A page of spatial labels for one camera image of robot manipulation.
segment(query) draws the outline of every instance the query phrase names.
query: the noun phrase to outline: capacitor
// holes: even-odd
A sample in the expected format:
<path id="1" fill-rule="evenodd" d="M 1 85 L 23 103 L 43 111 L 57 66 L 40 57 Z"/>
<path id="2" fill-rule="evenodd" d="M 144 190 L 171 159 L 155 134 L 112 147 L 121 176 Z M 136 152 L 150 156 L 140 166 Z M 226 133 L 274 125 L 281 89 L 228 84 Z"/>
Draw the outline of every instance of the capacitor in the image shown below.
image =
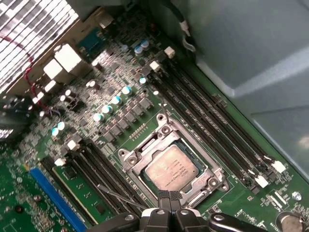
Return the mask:
<path id="1" fill-rule="evenodd" d="M 143 48 L 143 50 L 148 50 L 149 49 L 149 45 L 150 45 L 150 43 L 149 43 L 149 41 L 148 40 L 142 40 L 142 42 L 141 42 L 141 44 L 140 44 L 140 46 Z"/>
<path id="2" fill-rule="evenodd" d="M 71 98 L 69 98 L 69 97 L 67 97 L 67 96 L 65 96 L 65 95 L 61 95 L 60 96 L 60 101 L 62 101 L 62 102 L 71 102 L 72 100 L 71 100 Z"/>
<path id="3" fill-rule="evenodd" d="M 56 137 L 59 134 L 59 129 L 57 127 L 52 128 L 52 136 Z"/>
<path id="4" fill-rule="evenodd" d="M 92 80 L 92 81 L 89 82 L 89 87 L 97 89 L 97 90 L 100 89 L 100 85 L 98 83 L 96 83 L 95 80 Z"/>
<path id="5" fill-rule="evenodd" d="M 100 65 L 100 63 L 97 61 L 97 60 L 94 60 L 92 63 L 92 66 L 95 67 L 96 69 L 102 71 L 103 70 L 103 67 L 102 65 Z"/>
<path id="6" fill-rule="evenodd" d="M 102 112 L 104 114 L 111 114 L 112 113 L 112 107 L 110 105 L 105 105 L 102 108 Z"/>
<path id="7" fill-rule="evenodd" d="M 73 93 L 70 89 L 66 90 L 65 95 L 68 97 L 76 98 L 76 93 Z"/>
<path id="8" fill-rule="evenodd" d="M 66 127 L 67 127 L 67 126 L 66 126 L 65 122 L 59 122 L 59 123 L 57 124 L 57 128 L 58 128 L 59 132 L 60 132 L 60 131 L 64 131 Z"/>
<path id="9" fill-rule="evenodd" d="M 119 97 L 119 96 L 114 96 L 114 97 L 112 98 L 112 103 L 113 103 L 114 105 L 121 105 L 121 103 L 122 103 L 121 97 Z"/>
<path id="10" fill-rule="evenodd" d="M 135 55 L 137 55 L 137 56 L 141 56 L 143 51 L 144 51 L 144 49 L 142 48 L 142 46 L 137 46 L 137 47 L 134 48 Z"/>
<path id="11" fill-rule="evenodd" d="M 42 200 L 42 197 L 40 195 L 35 195 L 33 197 L 33 200 L 35 200 L 36 202 L 40 202 Z"/>
<path id="12" fill-rule="evenodd" d="M 128 50 L 129 50 L 128 45 L 124 44 L 124 45 L 121 46 L 121 51 L 127 52 Z"/>
<path id="13" fill-rule="evenodd" d="M 101 122 L 104 120 L 104 115 L 103 114 L 99 114 L 99 113 L 96 113 L 92 116 L 93 120 L 95 122 Z"/>
<path id="14" fill-rule="evenodd" d="M 122 88 L 121 92 L 125 95 L 131 95 L 132 89 L 129 86 L 125 86 L 125 87 Z"/>
<path id="15" fill-rule="evenodd" d="M 139 80 L 139 82 L 140 82 L 141 85 L 145 85 L 146 82 L 147 82 L 147 80 L 146 80 L 145 77 L 141 77 L 140 80 Z"/>

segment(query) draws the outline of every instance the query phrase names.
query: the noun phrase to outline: blue connector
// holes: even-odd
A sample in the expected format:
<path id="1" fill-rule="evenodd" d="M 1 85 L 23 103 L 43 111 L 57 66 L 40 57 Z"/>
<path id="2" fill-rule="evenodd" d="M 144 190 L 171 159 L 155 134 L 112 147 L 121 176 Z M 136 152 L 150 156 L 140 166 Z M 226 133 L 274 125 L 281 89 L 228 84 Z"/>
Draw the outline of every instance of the blue connector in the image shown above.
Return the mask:
<path id="1" fill-rule="evenodd" d="M 64 201 L 54 186 L 48 181 L 44 174 L 38 168 L 30 170 L 30 174 L 38 182 L 44 192 L 50 197 L 52 202 L 57 206 L 59 211 L 69 221 L 77 232 L 85 232 L 87 229 L 83 222 L 73 212 L 70 206 Z"/>

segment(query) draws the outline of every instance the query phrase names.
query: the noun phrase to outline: green circuit board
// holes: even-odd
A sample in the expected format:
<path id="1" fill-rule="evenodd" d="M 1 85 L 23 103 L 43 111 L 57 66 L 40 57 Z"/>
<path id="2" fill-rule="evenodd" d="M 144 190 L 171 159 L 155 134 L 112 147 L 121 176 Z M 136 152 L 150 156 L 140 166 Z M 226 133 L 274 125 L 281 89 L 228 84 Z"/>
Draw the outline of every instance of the green circuit board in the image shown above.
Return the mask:
<path id="1" fill-rule="evenodd" d="M 71 225 L 68 225 L 67 221 L 56 210 L 46 194 L 38 187 L 35 180 L 28 174 L 28 170 L 37 167 L 51 180 L 55 188 L 62 192 L 64 197 L 72 204 L 72 207 L 75 207 L 76 202 L 72 202 L 68 194 L 63 192 L 59 183 L 62 183 L 66 187 L 67 192 L 87 212 L 88 217 L 77 209 L 77 212 L 79 212 L 88 228 L 110 219 L 115 215 L 113 209 L 106 203 L 104 196 L 100 195 L 100 192 L 93 188 L 89 180 L 86 180 L 85 176 L 87 175 L 75 170 L 75 174 L 68 178 L 65 174 L 66 166 L 53 167 L 47 171 L 46 166 L 42 165 L 42 160 L 46 157 L 50 157 L 53 160 L 62 158 L 63 146 L 75 135 L 79 135 L 84 140 L 91 139 L 93 141 L 100 152 L 98 152 L 99 156 L 103 156 L 107 160 L 106 163 L 108 166 L 114 168 L 118 179 L 124 179 L 124 183 L 127 184 L 127 190 L 124 191 L 124 194 L 127 197 L 130 196 L 130 188 L 132 188 L 137 195 L 136 198 L 139 198 L 141 203 L 144 203 L 148 207 L 157 207 L 156 202 L 154 202 L 154 196 L 149 195 L 149 192 L 140 188 L 135 179 L 132 179 L 123 172 L 118 151 L 119 149 L 134 150 L 143 142 L 158 127 L 156 120 L 158 114 L 167 114 L 170 118 L 182 123 L 188 133 L 195 138 L 195 141 L 224 170 L 224 175 L 229 184 L 229 191 L 216 190 L 196 207 L 205 219 L 212 213 L 224 212 L 270 232 L 275 232 L 278 231 L 275 220 L 277 215 L 282 211 L 297 212 L 305 218 L 309 217 L 309 203 L 305 199 L 307 196 L 306 192 L 309 190 L 308 183 L 287 163 L 282 155 L 261 133 L 248 122 L 198 67 L 184 55 L 182 50 L 175 46 L 165 34 L 160 31 L 150 31 L 148 26 L 149 22 L 146 16 L 140 10 L 133 9 L 116 19 L 102 33 L 97 33 L 98 30 L 96 30 L 76 45 L 79 49 L 81 47 L 85 48 L 82 54 L 84 55 L 84 59 L 88 60 L 92 60 L 98 54 L 97 49 L 94 50 L 93 47 L 96 45 L 97 48 L 100 48 L 102 52 L 96 59 L 102 64 L 104 71 L 99 72 L 94 69 L 85 77 L 77 77 L 66 87 L 78 95 L 80 100 L 85 103 L 85 107 L 79 112 L 67 110 L 62 115 L 61 120 L 67 126 L 65 132 L 57 137 L 52 136 L 51 130 L 59 122 L 57 116 L 38 119 L 23 134 L 22 141 L 18 146 L 14 147 L 14 151 L 7 150 L 2 153 L 0 163 L 1 186 L 6 188 L 5 194 L 7 200 L 4 201 L 4 199 L 1 199 L 0 229 L 3 228 L 4 232 L 22 231 L 21 228 L 24 225 L 29 225 L 27 228 L 31 228 L 32 230 L 27 231 L 30 232 L 36 230 L 57 232 L 63 227 L 67 228 L 68 231 L 74 231 Z M 133 50 L 143 39 L 147 39 L 150 42 L 151 48 L 144 51 L 141 56 L 136 56 Z M 123 49 L 124 45 L 128 46 L 128 51 Z M 213 139 L 213 145 L 208 144 L 196 133 L 196 127 L 185 120 L 181 109 L 183 109 L 183 112 L 191 115 L 190 109 L 186 109 L 181 104 L 178 104 L 180 108 L 177 109 L 176 105 L 173 105 L 175 101 L 166 99 L 168 96 L 164 95 L 163 91 L 160 92 L 159 90 L 158 95 L 156 93 L 158 88 L 152 85 L 151 80 L 145 85 L 139 82 L 139 79 L 143 76 L 144 67 L 156 59 L 156 55 L 168 46 L 175 49 L 180 67 L 200 87 L 209 93 L 210 96 L 213 96 L 213 99 L 216 99 L 216 104 L 221 104 L 224 113 L 229 115 L 250 136 L 250 139 L 255 141 L 261 150 L 285 165 L 286 171 L 281 174 L 275 173 L 272 183 L 269 182 L 265 188 L 260 188 L 258 193 L 253 193 L 249 188 L 246 188 L 231 168 L 219 157 L 220 153 L 213 149 L 213 146 L 221 149 L 223 145 L 217 139 Z M 100 90 L 86 88 L 86 83 L 93 79 L 101 86 Z M 132 95 L 125 95 L 121 92 L 125 86 L 131 87 Z M 122 99 L 122 105 L 120 106 L 111 103 L 111 99 L 116 95 Z M 142 115 L 138 115 L 133 109 L 137 105 L 137 102 L 140 102 L 143 98 L 146 98 L 151 106 L 149 109 L 144 110 Z M 65 103 L 59 102 L 59 95 L 56 95 L 51 100 L 51 104 L 66 107 Z M 102 107 L 107 104 L 113 108 L 113 113 L 104 114 L 105 119 L 103 122 L 95 122 L 93 115 L 95 113 L 101 113 Z M 120 120 L 123 119 L 128 111 L 133 111 L 136 121 L 131 122 L 126 119 L 129 127 L 127 129 L 121 129 L 121 134 L 119 135 L 115 135 L 114 132 L 112 134 L 114 140 L 110 140 L 106 134 L 110 133 L 113 126 L 119 125 Z M 224 126 L 231 129 L 231 126 L 228 124 Z M 228 148 L 229 146 L 235 145 L 226 135 L 218 138 L 223 139 L 227 143 L 225 146 Z M 245 141 L 240 140 L 239 144 L 235 146 L 246 147 L 247 145 Z M 239 170 L 242 169 L 234 153 L 227 152 L 226 156 L 230 158 L 231 162 L 235 163 L 235 166 Z M 87 162 L 91 161 L 89 157 L 85 157 L 85 160 Z M 58 181 L 54 180 L 53 175 L 59 178 Z M 22 183 L 17 183 L 17 176 L 23 179 Z M 115 178 L 112 176 L 109 180 L 111 185 L 117 183 Z M 151 189 L 155 188 L 153 183 L 148 182 L 148 184 L 152 185 Z M 292 194 L 294 192 L 301 194 L 303 200 L 296 201 L 293 199 Z M 25 212 L 17 215 L 13 207 L 19 203 L 20 195 L 24 196 L 21 204 L 25 207 Z M 33 199 L 35 195 L 42 196 L 42 202 L 33 203 L 31 201 L 33 205 L 29 205 L 27 199 Z M 103 210 L 97 209 L 98 204 L 102 206 Z M 118 202 L 116 204 L 124 207 L 124 209 L 127 207 Z M 11 210 L 7 213 L 2 213 L 7 206 L 11 207 Z M 48 229 L 35 227 L 35 220 L 39 214 L 38 207 L 46 215 L 46 220 L 51 222 L 52 226 Z"/>

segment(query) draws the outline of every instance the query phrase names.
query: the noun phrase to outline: cable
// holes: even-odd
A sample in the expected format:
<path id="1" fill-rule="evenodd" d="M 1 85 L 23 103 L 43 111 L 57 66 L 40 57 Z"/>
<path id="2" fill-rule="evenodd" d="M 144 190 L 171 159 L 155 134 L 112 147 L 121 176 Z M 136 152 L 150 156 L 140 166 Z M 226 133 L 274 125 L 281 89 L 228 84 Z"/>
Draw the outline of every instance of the cable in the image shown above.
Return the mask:
<path id="1" fill-rule="evenodd" d="M 159 0 L 159 1 L 163 6 L 169 8 L 172 11 L 172 13 L 177 17 L 180 24 L 180 28 L 183 31 L 183 46 L 189 52 L 188 56 L 191 57 L 192 59 L 195 59 L 196 48 L 193 45 L 194 41 L 189 31 L 189 25 L 185 20 L 183 14 L 170 0 Z"/>
<path id="2" fill-rule="evenodd" d="M 5 36 L 5 35 L 0 35 L 0 38 L 9 42 L 10 44 L 15 44 L 17 47 L 21 48 L 27 55 L 28 59 L 29 59 L 29 66 L 26 68 L 26 71 L 25 71 L 25 74 L 24 74 L 24 78 L 25 80 L 27 81 L 28 85 L 29 85 L 29 88 L 30 88 L 30 91 L 31 93 L 37 98 L 38 95 L 35 91 L 35 86 L 34 84 L 32 84 L 29 80 L 29 77 L 28 77 L 28 74 L 29 72 L 32 70 L 32 67 L 33 67 L 33 57 L 29 54 L 29 52 L 24 48 L 24 46 L 18 42 L 16 42 L 15 40 L 12 40 L 10 37 L 8 36 Z M 43 105 L 40 100 L 38 100 L 38 105 L 40 105 L 44 110 L 47 109 L 47 107 L 45 105 Z"/>

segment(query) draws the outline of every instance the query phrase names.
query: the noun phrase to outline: black cable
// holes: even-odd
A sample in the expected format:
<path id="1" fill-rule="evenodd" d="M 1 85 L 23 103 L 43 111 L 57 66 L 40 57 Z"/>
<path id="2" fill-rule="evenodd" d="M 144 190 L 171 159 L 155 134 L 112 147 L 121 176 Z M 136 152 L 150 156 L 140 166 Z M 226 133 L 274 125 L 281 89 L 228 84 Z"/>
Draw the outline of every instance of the black cable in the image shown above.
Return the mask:
<path id="1" fill-rule="evenodd" d="M 180 23 L 185 21 L 183 14 L 170 0 L 159 0 L 159 2 L 161 2 L 161 4 L 164 5 L 165 7 L 169 8 L 173 12 L 173 14 L 177 17 Z"/>

